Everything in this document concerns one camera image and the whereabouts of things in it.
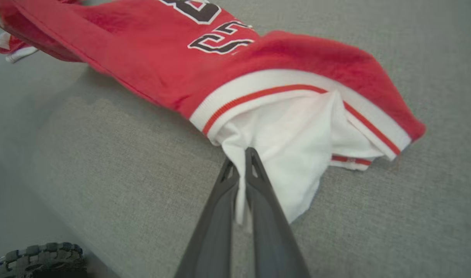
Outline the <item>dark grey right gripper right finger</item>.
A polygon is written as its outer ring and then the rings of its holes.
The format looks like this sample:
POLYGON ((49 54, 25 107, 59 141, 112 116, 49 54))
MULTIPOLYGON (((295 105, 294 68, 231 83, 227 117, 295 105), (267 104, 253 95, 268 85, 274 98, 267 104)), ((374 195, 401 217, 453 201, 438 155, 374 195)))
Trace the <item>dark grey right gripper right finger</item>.
POLYGON ((246 196, 253 218, 255 278, 311 278, 258 152, 245 150, 246 196))

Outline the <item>grey fabric sofa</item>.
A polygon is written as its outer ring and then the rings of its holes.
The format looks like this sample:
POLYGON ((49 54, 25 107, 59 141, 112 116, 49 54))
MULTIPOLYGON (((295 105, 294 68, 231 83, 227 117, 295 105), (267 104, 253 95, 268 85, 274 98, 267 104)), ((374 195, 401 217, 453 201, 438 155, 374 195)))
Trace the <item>grey fabric sofa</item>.
MULTIPOLYGON (((292 224, 311 275, 471 278, 471 0, 216 3, 261 34, 368 51, 426 125, 394 161, 327 170, 292 224)), ((0 55, 0 256, 67 241, 105 278, 171 278, 223 161, 181 116, 85 64, 0 55)))

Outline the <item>red basketball jersey white sleeves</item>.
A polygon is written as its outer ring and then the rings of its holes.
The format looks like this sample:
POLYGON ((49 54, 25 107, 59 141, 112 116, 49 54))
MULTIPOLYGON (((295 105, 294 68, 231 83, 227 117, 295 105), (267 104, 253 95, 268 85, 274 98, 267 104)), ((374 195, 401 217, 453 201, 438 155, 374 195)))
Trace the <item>red basketball jersey white sleeves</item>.
POLYGON ((394 160, 426 130, 355 46, 260 36, 208 2, 14 2, 81 62, 184 116, 241 174, 244 150, 255 148, 288 222, 308 210, 328 166, 364 171, 375 158, 394 160))

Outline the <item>red basketball shorts white hem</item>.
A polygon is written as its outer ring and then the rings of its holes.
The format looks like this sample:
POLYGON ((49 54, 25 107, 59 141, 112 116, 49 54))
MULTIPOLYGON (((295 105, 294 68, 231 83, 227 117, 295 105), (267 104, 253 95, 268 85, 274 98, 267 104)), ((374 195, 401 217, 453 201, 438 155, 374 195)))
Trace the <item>red basketball shorts white hem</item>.
POLYGON ((42 51, 61 61, 80 62, 71 51, 40 30, 28 19, 14 0, 0 0, 0 54, 6 61, 15 63, 37 51, 42 51))

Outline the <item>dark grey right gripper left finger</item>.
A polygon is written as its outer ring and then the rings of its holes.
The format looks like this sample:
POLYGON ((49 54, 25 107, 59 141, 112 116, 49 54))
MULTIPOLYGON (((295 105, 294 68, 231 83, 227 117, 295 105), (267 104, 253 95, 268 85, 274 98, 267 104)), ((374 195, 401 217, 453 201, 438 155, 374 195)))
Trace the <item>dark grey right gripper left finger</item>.
POLYGON ((240 175, 226 159, 216 178, 175 278, 230 278, 234 198, 240 175))

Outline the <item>black treaded wheel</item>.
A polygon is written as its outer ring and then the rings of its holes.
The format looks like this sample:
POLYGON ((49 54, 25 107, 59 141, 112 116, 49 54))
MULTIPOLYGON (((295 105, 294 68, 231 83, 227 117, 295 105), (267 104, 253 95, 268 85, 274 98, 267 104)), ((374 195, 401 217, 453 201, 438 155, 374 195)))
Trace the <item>black treaded wheel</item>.
POLYGON ((77 244, 31 245, 0 256, 0 278, 88 278, 87 261, 77 244))

